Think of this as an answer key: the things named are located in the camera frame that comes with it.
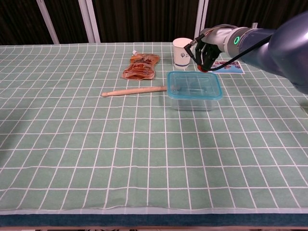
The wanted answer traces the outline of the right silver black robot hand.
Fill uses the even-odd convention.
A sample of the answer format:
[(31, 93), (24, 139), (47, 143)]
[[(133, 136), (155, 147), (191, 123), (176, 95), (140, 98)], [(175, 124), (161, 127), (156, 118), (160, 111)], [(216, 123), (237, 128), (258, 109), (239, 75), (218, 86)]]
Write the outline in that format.
[(195, 62), (201, 72), (208, 72), (218, 58), (224, 52), (224, 43), (227, 36), (237, 29), (237, 26), (221, 24), (212, 28), (205, 28), (200, 32), (195, 47)]

